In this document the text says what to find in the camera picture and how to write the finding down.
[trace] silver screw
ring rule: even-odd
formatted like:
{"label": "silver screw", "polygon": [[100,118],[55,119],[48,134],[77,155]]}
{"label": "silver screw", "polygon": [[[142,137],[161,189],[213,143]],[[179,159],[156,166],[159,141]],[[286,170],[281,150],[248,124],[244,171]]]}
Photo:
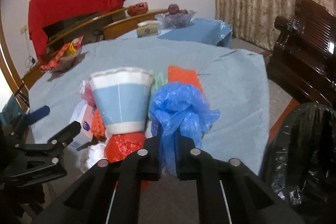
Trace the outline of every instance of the silver screw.
{"label": "silver screw", "polygon": [[201,151],[197,148],[193,148],[192,150],[190,150],[190,153],[191,155],[198,156],[201,153]]}
{"label": "silver screw", "polygon": [[241,161],[239,159],[236,159],[236,158],[230,159],[230,164],[233,166],[238,166],[240,165],[240,163]]}
{"label": "silver screw", "polygon": [[99,167],[106,167],[109,164],[109,162],[107,160],[100,160],[98,161],[98,166]]}
{"label": "silver screw", "polygon": [[139,156],[146,156],[148,154],[148,151],[146,149],[140,149],[138,150]]}
{"label": "silver screw", "polygon": [[53,158],[53,159],[51,160],[51,162],[52,162],[53,164],[58,163],[58,158]]}

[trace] white and blue bucket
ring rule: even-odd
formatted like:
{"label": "white and blue bucket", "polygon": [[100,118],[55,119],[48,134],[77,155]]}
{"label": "white and blue bucket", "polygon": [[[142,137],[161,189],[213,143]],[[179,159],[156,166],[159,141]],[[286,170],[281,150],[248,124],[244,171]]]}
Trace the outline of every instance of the white and blue bucket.
{"label": "white and blue bucket", "polygon": [[106,136],[144,131],[154,76],[141,68],[122,67],[90,76],[93,96]]}

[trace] blue plastic bag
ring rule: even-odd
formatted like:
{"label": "blue plastic bag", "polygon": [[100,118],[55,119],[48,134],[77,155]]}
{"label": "blue plastic bag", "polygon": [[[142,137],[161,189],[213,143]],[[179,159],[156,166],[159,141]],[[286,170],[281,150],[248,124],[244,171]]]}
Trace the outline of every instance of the blue plastic bag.
{"label": "blue plastic bag", "polygon": [[163,161],[168,171],[176,175],[173,134],[180,127],[181,135],[192,138],[195,146],[201,148],[202,132],[218,120],[219,110],[210,110],[210,104],[203,93],[193,85],[180,82],[167,83],[152,97],[149,106],[152,134],[156,136],[162,125],[161,144]]}

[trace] orange sponge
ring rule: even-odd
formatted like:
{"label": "orange sponge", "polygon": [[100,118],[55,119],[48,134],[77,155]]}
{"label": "orange sponge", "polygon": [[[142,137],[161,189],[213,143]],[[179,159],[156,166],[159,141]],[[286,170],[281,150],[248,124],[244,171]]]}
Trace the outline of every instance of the orange sponge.
{"label": "orange sponge", "polygon": [[105,130],[106,127],[104,125],[104,122],[98,109],[96,109],[92,118],[91,132],[97,139],[101,139],[105,138]]}
{"label": "orange sponge", "polygon": [[198,79],[197,73],[195,70],[183,69],[178,66],[169,66],[168,67],[168,82],[180,82],[183,84],[191,84],[199,88],[203,93],[204,90]]}

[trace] electrical outlet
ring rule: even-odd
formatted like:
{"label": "electrical outlet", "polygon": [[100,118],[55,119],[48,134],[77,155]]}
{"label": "electrical outlet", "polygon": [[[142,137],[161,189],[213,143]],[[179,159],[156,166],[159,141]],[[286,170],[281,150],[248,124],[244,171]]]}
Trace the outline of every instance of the electrical outlet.
{"label": "electrical outlet", "polygon": [[24,25],[24,26],[20,29],[20,34],[24,34],[25,31],[28,31],[28,27],[27,27],[27,25]]}

